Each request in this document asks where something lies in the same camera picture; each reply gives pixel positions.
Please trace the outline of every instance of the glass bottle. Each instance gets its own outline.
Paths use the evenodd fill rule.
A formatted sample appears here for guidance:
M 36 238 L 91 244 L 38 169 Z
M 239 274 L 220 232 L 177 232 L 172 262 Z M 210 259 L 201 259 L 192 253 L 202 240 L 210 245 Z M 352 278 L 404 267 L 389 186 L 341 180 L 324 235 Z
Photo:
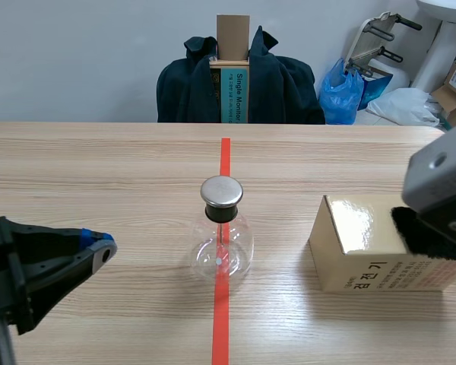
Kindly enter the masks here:
M 214 176 L 203 182 L 204 214 L 192 226 L 191 267 L 203 278 L 214 280 L 222 273 L 230 280 L 248 271 L 253 259 L 253 234 L 238 212 L 242 185 L 232 177 Z

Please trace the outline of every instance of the wooden table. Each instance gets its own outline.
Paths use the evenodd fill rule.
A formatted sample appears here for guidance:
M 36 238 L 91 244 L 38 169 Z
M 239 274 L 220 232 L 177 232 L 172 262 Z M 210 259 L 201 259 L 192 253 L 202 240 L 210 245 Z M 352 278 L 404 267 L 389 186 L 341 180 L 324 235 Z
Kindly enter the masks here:
M 185 240 L 232 139 L 255 257 L 230 295 L 231 364 L 456 364 L 456 284 L 323 294 L 306 242 L 323 194 L 401 191 L 436 129 L 0 122 L 0 215 L 111 233 L 117 256 L 33 332 L 21 364 L 211 364 L 213 286 Z

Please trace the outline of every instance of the floor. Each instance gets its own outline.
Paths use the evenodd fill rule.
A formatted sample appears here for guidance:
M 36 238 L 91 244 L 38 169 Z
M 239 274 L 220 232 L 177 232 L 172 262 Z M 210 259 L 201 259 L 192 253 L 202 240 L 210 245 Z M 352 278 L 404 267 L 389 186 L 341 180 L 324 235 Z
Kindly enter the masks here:
M 366 110 L 360 110 L 356 114 L 356 121 L 354 125 L 395 125 L 397 123 L 391 122 L 388 119 L 376 116 L 375 114 L 368 113 Z

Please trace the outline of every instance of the white sink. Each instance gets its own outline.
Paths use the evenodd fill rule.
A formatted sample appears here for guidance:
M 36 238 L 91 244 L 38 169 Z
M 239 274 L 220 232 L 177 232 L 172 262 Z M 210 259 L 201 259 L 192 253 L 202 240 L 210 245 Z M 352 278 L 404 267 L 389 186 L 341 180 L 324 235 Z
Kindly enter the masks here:
M 431 17 L 456 23 L 456 0 L 417 0 L 417 5 Z
M 441 87 L 456 57 L 456 0 L 416 0 L 428 15 L 442 21 L 412 87 L 431 93 Z

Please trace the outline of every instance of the silver cap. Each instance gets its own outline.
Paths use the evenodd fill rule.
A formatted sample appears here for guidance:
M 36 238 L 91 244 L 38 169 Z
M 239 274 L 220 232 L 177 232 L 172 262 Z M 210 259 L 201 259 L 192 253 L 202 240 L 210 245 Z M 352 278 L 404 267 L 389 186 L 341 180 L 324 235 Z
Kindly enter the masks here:
M 242 185 L 229 176 L 214 176 L 201 185 L 201 197 L 214 208 L 230 208 L 243 197 Z

